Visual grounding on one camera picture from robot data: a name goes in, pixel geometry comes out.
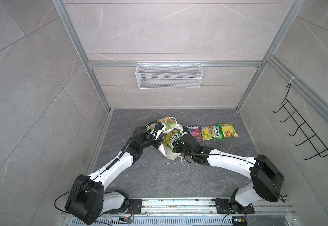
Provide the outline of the white floral paper bag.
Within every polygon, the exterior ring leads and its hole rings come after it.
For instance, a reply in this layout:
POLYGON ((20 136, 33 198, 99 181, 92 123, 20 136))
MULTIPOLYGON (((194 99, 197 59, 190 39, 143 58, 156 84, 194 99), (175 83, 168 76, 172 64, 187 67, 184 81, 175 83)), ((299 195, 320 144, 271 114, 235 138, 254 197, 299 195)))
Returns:
POLYGON ((179 153, 177 149, 179 145, 180 138, 183 133, 183 126, 178 124, 174 117, 164 117, 158 120, 158 126, 162 125, 161 129, 155 129, 156 123, 151 124, 147 131, 150 129, 154 130, 154 137, 156 141, 160 142, 160 145, 156 150, 158 150, 163 156, 170 160, 175 160, 181 158, 181 163, 183 166, 186 165, 183 154, 179 153))

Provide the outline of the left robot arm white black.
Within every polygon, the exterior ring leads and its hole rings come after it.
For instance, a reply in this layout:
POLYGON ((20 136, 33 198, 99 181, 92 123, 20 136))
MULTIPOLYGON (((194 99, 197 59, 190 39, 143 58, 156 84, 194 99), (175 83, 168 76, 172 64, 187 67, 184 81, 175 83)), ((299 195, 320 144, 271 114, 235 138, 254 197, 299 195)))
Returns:
POLYGON ((113 160, 88 176, 79 175, 68 192, 65 213, 75 216, 87 225, 110 211, 125 213, 129 207, 129 195, 119 190, 106 192, 106 189, 118 175, 142 156, 145 148, 160 147, 159 137, 165 133, 165 128, 159 121, 137 127, 113 160))

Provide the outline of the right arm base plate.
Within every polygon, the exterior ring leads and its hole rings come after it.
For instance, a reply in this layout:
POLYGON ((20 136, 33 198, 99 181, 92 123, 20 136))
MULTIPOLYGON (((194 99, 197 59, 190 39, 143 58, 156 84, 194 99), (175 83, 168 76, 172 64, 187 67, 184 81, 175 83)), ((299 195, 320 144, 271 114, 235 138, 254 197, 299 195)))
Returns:
POLYGON ((215 198, 215 207, 218 214, 229 214, 229 213, 239 213, 239 214, 254 214, 255 210, 250 204, 247 207, 243 207, 236 201, 231 202, 230 199, 215 198))

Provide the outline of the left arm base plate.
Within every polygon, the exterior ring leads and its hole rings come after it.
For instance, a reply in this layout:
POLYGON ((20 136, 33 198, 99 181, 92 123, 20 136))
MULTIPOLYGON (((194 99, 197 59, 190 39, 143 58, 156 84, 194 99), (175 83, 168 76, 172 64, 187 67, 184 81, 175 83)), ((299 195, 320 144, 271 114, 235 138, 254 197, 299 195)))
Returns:
POLYGON ((130 214, 133 213, 141 214, 142 209, 142 199, 127 199, 124 200, 122 206, 117 210, 119 214, 130 214))

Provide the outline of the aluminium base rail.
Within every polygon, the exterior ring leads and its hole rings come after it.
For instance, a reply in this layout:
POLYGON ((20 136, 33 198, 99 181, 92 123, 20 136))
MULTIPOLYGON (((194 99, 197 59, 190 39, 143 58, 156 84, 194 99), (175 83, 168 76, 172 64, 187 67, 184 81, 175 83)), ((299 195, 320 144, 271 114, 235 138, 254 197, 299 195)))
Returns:
POLYGON ((254 214, 218 214, 215 197, 140 197, 141 214, 101 215, 94 226, 300 226, 288 198, 252 203, 254 214))

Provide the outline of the pink purple snack packet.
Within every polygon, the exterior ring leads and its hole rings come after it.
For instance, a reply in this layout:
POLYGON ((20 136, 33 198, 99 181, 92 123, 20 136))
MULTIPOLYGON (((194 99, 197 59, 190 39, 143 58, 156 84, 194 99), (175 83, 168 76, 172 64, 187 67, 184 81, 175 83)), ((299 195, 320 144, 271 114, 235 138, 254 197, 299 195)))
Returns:
POLYGON ((187 126, 187 131, 191 134, 196 141, 201 142, 203 141, 202 133, 201 133, 201 126, 187 126))

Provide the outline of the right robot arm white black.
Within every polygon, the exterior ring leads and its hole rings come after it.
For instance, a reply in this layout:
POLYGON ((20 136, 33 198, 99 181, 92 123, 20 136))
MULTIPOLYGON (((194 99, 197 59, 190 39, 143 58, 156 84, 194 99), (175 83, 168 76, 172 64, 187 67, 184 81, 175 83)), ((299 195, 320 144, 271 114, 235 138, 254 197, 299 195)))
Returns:
POLYGON ((194 163, 227 169, 251 179, 248 185, 233 192, 229 200, 229 207, 233 212, 242 212, 259 200, 285 202, 281 195, 284 175, 265 155, 243 157, 225 153, 212 147, 201 146, 188 133, 174 140, 173 150, 189 156, 194 163))

